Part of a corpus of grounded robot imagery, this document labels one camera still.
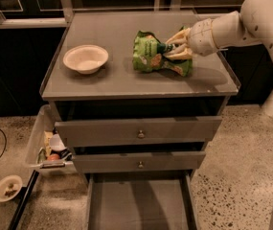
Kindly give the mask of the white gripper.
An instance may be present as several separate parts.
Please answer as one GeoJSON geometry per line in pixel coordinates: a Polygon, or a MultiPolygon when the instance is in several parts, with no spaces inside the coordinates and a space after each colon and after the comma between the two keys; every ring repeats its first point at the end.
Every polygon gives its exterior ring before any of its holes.
{"type": "Polygon", "coordinates": [[[213,19],[196,22],[191,28],[182,29],[166,41],[167,44],[182,44],[168,52],[171,60],[191,59],[194,54],[206,57],[218,51],[213,37],[213,19]]]}

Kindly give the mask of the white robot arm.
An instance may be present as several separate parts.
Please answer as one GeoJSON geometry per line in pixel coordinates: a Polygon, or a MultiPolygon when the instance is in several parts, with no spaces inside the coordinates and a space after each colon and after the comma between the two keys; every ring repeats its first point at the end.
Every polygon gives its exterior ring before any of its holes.
{"type": "MultiPolygon", "coordinates": [[[[168,40],[169,59],[208,56],[230,46],[263,45],[273,62],[273,0],[244,0],[239,11],[196,22],[168,40]]],[[[262,110],[273,116],[273,90],[262,110]]]]}

